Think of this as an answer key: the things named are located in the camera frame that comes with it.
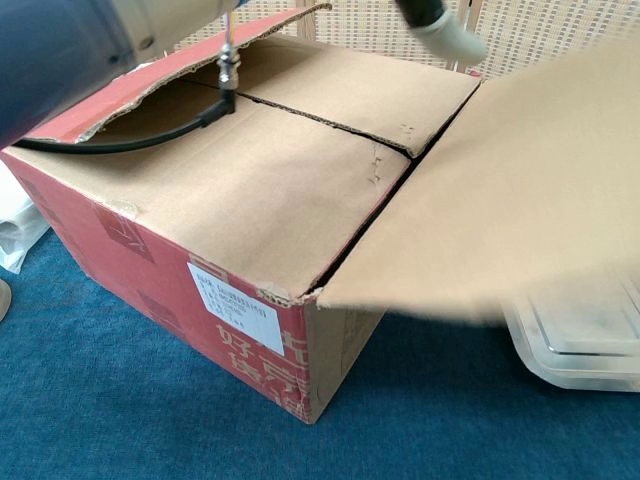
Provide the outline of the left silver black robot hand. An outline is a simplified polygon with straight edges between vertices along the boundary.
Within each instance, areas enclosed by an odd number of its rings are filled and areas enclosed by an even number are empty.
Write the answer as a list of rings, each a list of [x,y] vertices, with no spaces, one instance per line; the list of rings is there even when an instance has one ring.
[[[396,0],[409,32],[434,56],[477,65],[487,56],[485,43],[463,28],[440,0]]]

